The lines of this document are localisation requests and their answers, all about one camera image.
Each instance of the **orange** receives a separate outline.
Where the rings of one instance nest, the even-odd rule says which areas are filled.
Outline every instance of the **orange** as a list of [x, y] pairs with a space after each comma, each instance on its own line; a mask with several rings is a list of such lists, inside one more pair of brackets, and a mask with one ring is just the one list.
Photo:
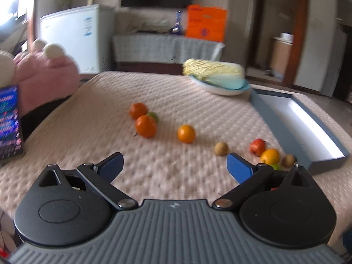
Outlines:
[[261, 163], [277, 165], [280, 162], [280, 153], [276, 149], [268, 149], [260, 156]]
[[153, 117], [149, 115], [142, 115], [136, 120], [136, 131], [144, 138], [151, 138], [156, 133], [156, 122]]
[[135, 103], [130, 107], [130, 115], [134, 120], [137, 120], [142, 115], [148, 113], [148, 107], [143, 103]]
[[177, 131], [178, 139], [186, 144], [190, 144], [196, 138], [196, 131], [190, 125], [182, 125]]

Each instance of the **orange bag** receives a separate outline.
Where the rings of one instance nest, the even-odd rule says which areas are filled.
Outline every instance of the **orange bag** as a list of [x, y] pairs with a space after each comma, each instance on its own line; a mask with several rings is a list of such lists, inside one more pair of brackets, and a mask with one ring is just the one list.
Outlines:
[[218, 7], [187, 7], [187, 38], [223, 42], [226, 28], [227, 11]]

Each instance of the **pink plush toy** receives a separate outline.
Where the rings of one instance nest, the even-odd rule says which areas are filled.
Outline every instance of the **pink plush toy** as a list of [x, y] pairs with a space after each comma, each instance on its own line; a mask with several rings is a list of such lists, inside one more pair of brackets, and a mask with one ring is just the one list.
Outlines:
[[79, 87], [75, 63], [58, 45], [36, 40], [32, 53], [20, 53], [14, 59], [0, 51], [0, 88], [17, 84], [19, 114], [74, 94]]

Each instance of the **phone screen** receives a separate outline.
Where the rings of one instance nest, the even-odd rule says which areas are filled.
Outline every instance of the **phone screen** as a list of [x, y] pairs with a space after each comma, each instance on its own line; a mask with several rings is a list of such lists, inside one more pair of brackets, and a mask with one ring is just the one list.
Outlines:
[[17, 85], [0, 89], [0, 160], [23, 154]]

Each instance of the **bolt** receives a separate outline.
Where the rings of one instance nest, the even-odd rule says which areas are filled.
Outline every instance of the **bolt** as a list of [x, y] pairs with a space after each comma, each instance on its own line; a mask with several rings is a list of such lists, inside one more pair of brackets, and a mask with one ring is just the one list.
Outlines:
[[123, 200], [120, 200], [117, 204], [119, 207], [122, 208], [132, 208], [137, 205], [137, 202], [131, 198], [125, 198]]
[[232, 201], [228, 200], [227, 198], [221, 198], [219, 200], [216, 200], [214, 204], [216, 207], [219, 208], [228, 208], [232, 206]]

